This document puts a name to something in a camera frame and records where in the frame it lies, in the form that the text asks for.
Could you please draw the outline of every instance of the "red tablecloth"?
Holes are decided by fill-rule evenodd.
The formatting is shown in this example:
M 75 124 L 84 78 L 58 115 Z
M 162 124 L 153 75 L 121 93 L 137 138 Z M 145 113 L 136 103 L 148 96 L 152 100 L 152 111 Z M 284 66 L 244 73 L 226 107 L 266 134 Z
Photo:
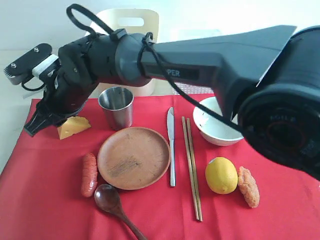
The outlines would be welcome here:
M 193 95 L 199 101 L 209 96 Z M 194 107 L 181 96 L 137 97 L 133 126 L 154 129 L 168 139 L 170 106 L 174 106 L 176 126 L 176 187 L 169 186 L 167 171 L 149 187 L 120 191 L 124 211 L 148 239 L 320 239 L 318 181 L 263 158 L 245 140 L 227 147 L 207 143 L 192 120 Z M 0 176 L 1 240 L 135 239 L 117 218 L 99 211 L 93 197 L 80 194 L 83 155 L 96 155 L 114 132 L 96 99 L 90 99 L 79 115 L 92 128 L 70 138 L 59 140 L 54 127 L 33 138 L 25 132 L 20 135 Z M 195 221 L 181 116 L 191 119 L 203 222 Z M 251 170 L 260 190 L 258 208 L 249 208 L 238 189 L 228 195 L 210 191 L 205 168 L 218 156 Z

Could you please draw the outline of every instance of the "metal cup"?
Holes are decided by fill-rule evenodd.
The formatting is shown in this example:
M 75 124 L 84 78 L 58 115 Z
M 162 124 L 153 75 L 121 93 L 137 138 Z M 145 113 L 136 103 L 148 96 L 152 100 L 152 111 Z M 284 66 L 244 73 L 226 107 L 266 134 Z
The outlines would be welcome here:
M 104 90 L 99 98 L 110 127 L 118 131 L 131 127 L 133 122 L 134 94 L 127 88 L 114 86 Z

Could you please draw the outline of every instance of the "wooden spoon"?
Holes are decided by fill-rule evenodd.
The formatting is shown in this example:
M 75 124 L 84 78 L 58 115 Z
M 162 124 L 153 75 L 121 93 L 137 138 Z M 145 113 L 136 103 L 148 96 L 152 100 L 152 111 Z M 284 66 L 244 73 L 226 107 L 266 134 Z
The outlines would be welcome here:
M 120 218 L 139 240 L 147 240 L 142 232 L 126 216 L 117 190 L 109 184 L 101 184 L 94 192 L 96 205 L 103 211 Z

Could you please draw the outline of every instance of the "butter knife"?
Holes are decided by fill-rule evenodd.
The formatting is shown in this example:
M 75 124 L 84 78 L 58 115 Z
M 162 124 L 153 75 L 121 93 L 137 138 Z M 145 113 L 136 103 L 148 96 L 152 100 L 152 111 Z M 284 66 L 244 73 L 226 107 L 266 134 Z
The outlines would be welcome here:
M 166 126 L 168 129 L 168 137 L 171 151 L 171 163 L 170 163 L 170 186 L 176 186 L 176 169 L 175 169 L 175 117 L 174 107 L 170 107 L 166 118 Z

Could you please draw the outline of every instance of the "yellow cheese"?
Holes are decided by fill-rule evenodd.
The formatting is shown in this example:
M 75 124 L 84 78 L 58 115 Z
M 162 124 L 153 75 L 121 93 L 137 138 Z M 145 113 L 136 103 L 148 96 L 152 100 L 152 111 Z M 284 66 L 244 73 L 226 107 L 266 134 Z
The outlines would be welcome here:
M 91 128 L 89 121 L 85 117 L 72 116 L 57 128 L 60 140 L 68 138 L 73 134 L 78 134 L 84 130 Z

